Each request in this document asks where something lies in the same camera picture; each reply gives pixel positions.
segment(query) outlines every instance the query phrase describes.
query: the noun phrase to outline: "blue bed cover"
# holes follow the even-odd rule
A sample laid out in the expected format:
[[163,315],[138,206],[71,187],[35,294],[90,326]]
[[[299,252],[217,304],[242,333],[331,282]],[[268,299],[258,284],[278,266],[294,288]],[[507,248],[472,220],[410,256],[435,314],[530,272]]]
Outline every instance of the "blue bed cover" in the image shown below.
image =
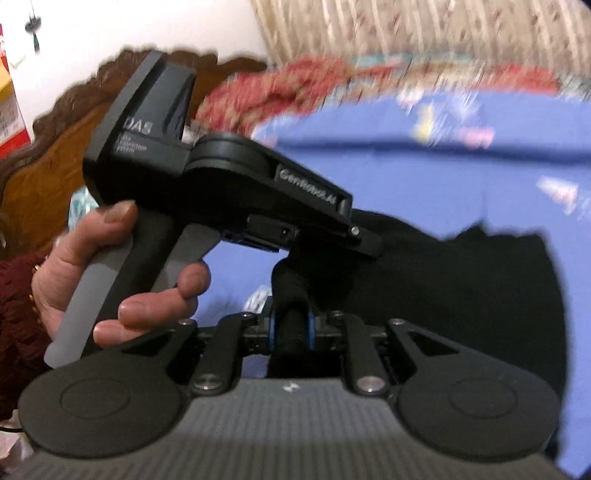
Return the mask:
[[[253,137],[384,212],[436,236],[484,220],[489,232],[541,232],[564,290],[569,383],[559,465],[591,463],[591,104],[522,93],[394,97],[275,118]],[[242,309],[285,254],[219,245],[202,325]],[[264,374],[264,361],[246,363]]]

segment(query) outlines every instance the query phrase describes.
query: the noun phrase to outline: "carved wooden bed frame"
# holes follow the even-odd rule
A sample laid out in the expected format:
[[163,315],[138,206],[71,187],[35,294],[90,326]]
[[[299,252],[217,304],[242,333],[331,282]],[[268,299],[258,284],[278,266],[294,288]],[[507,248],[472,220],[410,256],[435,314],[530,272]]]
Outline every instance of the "carved wooden bed frame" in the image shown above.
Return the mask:
[[[67,224],[70,196],[83,185],[82,157],[94,128],[152,49],[125,48],[86,83],[74,85],[53,110],[35,120],[35,141],[0,160],[0,260],[46,254]],[[237,57],[218,63],[215,53],[174,50],[168,58],[195,69],[187,119],[203,98],[236,72],[260,72],[265,63]]]

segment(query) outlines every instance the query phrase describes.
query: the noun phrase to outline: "metal screw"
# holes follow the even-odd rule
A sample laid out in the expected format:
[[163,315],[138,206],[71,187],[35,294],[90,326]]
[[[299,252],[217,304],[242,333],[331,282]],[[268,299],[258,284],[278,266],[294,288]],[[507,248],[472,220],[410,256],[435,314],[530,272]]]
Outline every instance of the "metal screw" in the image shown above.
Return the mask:
[[363,392],[379,392],[386,386],[386,382],[380,377],[370,375],[368,377],[361,377],[357,380],[357,388]]
[[193,386],[199,390],[215,390],[222,386],[222,379],[215,374],[204,374],[193,382]]

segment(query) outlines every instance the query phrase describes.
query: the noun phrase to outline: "finger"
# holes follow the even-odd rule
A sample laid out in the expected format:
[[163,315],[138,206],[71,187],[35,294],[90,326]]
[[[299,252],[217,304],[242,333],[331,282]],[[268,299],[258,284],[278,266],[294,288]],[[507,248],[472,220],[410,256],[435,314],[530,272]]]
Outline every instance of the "finger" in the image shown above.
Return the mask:
[[137,217],[138,208],[131,200],[91,210],[60,239],[47,261],[86,267],[101,247],[121,243],[131,233]]
[[119,320],[103,320],[96,324],[92,332],[95,343],[101,348],[107,348],[128,342],[146,333],[146,330],[125,328]]
[[182,298],[192,299],[204,293],[212,282],[209,267],[205,262],[186,266],[178,276],[177,288]]
[[118,320],[127,328],[153,329],[165,322],[195,313],[197,297],[185,300],[177,288],[158,293],[138,293],[119,305]]

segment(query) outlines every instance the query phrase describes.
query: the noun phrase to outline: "red sleeve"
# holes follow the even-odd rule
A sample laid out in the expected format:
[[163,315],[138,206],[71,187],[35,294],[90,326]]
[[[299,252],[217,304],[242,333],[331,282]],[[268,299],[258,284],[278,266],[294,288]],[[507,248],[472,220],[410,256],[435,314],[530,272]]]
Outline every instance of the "red sleeve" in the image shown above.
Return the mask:
[[37,254],[0,261],[0,420],[12,416],[24,388],[49,369],[43,354],[50,338],[29,299],[33,268],[42,261]]

